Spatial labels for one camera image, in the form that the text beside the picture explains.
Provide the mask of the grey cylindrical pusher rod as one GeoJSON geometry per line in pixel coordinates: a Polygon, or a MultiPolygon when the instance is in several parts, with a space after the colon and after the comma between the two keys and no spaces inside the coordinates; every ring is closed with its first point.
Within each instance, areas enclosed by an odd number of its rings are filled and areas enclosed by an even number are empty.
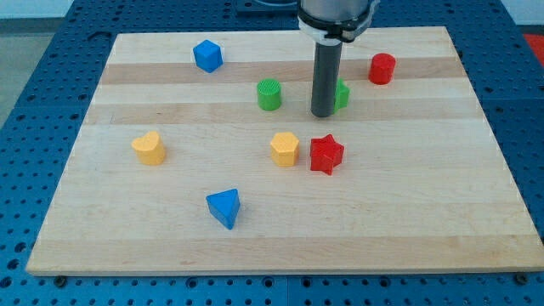
{"type": "Polygon", "coordinates": [[[334,112],[337,78],[343,44],[316,43],[310,110],[314,116],[329,117],[334,112]]]}

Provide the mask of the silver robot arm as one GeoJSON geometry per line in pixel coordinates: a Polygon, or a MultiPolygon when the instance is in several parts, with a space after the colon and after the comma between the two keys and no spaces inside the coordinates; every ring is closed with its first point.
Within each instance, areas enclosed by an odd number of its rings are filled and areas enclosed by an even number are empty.
{"type": "Polygon", "coordinates": [[[379,0],[300,0],[299,29],[315,42],[310,111],[329,117],[335,110],[343,45],[352,43],[371,24],[379,0]]]}

